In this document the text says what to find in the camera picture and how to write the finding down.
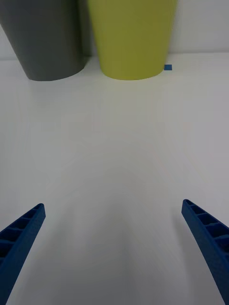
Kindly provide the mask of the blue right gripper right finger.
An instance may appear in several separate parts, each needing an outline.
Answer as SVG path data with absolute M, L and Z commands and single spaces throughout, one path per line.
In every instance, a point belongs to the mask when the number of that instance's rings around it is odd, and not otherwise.
M 229 303 L 229 228 L 188 199 L 181 213 L 208 265 L 224 303 Z

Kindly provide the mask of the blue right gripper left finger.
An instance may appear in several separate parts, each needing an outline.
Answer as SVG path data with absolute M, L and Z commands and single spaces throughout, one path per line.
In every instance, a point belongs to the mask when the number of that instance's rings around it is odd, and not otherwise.
M 5 305 L 45 220 L 40 203 L 0 232 L 0 304 Z

